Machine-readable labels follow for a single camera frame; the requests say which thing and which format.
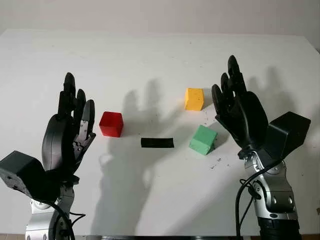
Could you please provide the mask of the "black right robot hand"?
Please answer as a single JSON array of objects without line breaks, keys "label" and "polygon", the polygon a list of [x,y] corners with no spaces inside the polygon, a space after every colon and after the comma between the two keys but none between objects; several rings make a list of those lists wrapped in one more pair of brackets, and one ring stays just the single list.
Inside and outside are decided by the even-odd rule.
[{"label": "black right robot hand", "polygon": [[268,119],[265,110],[246,84],[237,59],[231,55],[220,85],[211,88],[215,119],[231,134],[241,149],[258,149],[264,143]]}]

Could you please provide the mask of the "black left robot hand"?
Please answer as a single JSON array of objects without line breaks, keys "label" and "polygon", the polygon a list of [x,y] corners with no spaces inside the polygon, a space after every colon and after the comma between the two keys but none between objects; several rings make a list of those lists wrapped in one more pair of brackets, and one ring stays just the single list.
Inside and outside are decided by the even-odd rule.
[{"label": "black left robot hand", "polygon": [[76,89],[75,78],[68,72],[57,113],[50,118],[42,141],[42,163],[50,177],[59,182],[79,180],[75,172],[96,137],[94,123],[95,102]]}]

